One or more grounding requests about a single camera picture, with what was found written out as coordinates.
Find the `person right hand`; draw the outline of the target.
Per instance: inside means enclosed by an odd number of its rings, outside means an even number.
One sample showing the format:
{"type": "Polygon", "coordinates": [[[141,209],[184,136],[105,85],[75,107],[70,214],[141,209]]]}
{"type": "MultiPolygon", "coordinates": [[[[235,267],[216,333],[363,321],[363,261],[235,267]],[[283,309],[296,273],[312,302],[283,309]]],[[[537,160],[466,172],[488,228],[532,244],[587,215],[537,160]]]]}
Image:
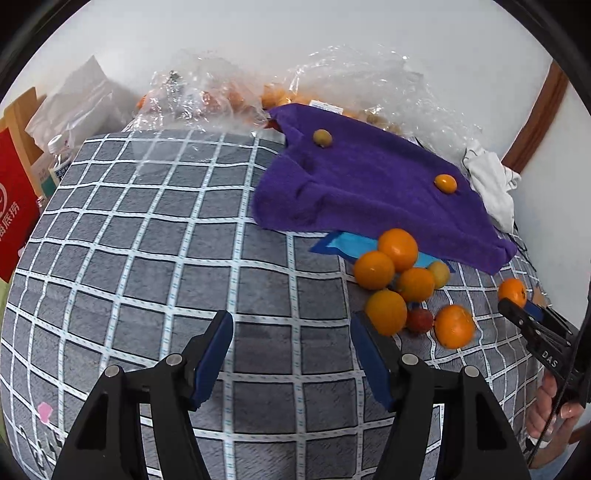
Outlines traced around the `person right hand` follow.
{"type": "Polygon", "coordinates": [[[564,404],[557,415],[553,415],[553,400],[558,392],[557,382],[548,370],[544,371],[541,386],[536,392],[536,401],[530,408],[526,430],[530,437],[539,439],[547,422],[550,422],[546,433],[554,431],[547,450],[561,453],[568,446],[570,436],[583,415],[584,408],[577,402],[564,404]]]}

